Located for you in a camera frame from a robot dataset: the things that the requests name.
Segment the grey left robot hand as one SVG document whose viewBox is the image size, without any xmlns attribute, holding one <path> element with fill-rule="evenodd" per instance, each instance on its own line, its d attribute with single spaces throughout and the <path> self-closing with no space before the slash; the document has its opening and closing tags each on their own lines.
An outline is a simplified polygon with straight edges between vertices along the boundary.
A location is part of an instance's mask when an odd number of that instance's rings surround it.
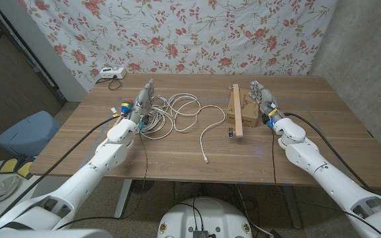
<svg viewBox="0 0 381 238">
<path fill-rule="evenodd" d="M 153 79 L 150 79 L 136 97 L 136 101 L 130 113 L 131 121 L 138 123 L 141 117 L 148 115 L 153 104 L 154 93 L 155 85 Z"/>
</svg>

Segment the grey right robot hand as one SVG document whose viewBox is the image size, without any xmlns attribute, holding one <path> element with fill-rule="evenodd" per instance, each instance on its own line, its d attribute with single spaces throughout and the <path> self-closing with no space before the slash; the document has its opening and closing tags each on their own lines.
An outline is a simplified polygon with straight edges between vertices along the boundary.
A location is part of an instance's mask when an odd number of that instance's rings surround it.
<svg viewBox="0 0 381 238">
<path fill-rule="evenodd" d="M 249 96 L 258 105 L 264 124 L 272 128 L 279 120 L 286 117 L 280 110 L 277 99 L 265 86 L 258 81 L 252 81 L 250 86 Z"/>
</svg>

